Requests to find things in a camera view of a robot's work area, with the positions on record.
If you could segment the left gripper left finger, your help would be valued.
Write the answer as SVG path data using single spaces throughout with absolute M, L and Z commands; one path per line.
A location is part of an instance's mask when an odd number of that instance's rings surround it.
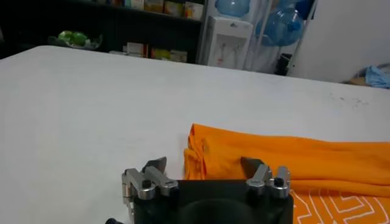
M 130 206 L 136 198 L 152 200 L 157 194 L 171 197 L 179 190 L 179 182 L 165 175 L 167 158 L 149 160 L 141 171 L 126 169 L 122 175 L 122 200 Z

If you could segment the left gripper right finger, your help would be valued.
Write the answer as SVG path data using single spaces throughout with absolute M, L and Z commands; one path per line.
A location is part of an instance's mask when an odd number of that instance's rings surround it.
M 290 192 L 290 171 L 286 166 L 278 166 L 276 176 L 271 168 L 260 159 L 241 157 L 241 166 L 247 177 L 246 185 L 255 195 L 270 192 L 273 198 L 286 199 Z

